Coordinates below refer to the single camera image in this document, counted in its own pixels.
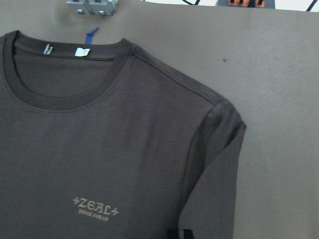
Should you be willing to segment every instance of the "white clothing tag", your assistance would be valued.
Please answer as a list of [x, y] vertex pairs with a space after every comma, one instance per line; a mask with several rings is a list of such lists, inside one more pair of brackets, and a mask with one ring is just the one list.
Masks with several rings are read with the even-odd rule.
[[75, 52], [75, 56], [87, 56], [89, 54], [90, 49], [83, 49], [78, 47]]
[[47, 46], [46, 46], [46, 48], [45, 48], [43, 53], [45, 55], [49, 55], [51, 53], [52, 49], [53, 49], [53, 46], [50, 47], [50, 44], [47, 44]]

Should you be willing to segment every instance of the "black cuff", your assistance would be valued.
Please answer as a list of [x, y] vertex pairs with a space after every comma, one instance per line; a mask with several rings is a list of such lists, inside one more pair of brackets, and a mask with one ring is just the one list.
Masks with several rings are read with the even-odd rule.
[[192, 230], [190, 229], [183, 229], [183, 235], [179, 237], [178, 235], [178, 229], [169, 229], [167, 230], [167, 239], [194, 239], [194, 235]]

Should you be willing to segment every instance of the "blue tag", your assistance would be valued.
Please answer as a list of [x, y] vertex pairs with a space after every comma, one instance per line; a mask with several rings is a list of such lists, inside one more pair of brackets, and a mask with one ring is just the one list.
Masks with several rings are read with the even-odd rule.
[[85, 39], [85, 44], [92, 44], [92, 41], [93, 41], [93, 35], [95, 32], [97, 32], [99, 30], [98, 27], [95, 27], [93, 30], [89, 31], [87, 34], [86, 34], [86, 39]]

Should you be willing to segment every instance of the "shoulder seam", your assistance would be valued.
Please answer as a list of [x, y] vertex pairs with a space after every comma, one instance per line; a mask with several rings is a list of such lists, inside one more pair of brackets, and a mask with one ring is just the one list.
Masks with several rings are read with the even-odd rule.
[[174, 79], [168, 72], [164, 71], [163, 69], [161, 69], [159, 66], [155, 65], [155, 64], [152, 64], [152, 62], [149, 62], [147, 59], [145, 59], [143, 56], [141, 56], [140, 54], [134, 52], [134, 55], [145, 61], [146, 63], [148, 63], [149, 65], [153, 66], [154, 68], [156, 68], [157, 70], [161, 71], [163, 74], [165, 74], [166, 76], [168, 76], [171, 80], [173, 80], [175, 83], [181, 85], [182, 87], [188, 89], [189, 91], [192, 91], [193, 93], [201, 96], [202, 98], [206, 99], [207, 101], [209, 101], [210, 103], [212, 103], [214, 106], [217, 105], [219, 102], [214, 102], [212, 101], [209, 97], [205, 96], [202, 92], [199, 92], [195, 89], [193, 89], [191, 86], [185, 84], [185, 83], [181, 83], [179, 81], [177, 81], [176, 79]]

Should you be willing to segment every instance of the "shirt sleeve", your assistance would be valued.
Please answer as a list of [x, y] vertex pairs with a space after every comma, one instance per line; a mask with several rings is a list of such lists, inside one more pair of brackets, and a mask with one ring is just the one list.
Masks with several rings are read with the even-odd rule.
[[223, 100], [194, 135], [178, 222], [179, 229], [192, 230], [194, 239], [233, 238], [238, 157], [245, 132], [234, 106]]

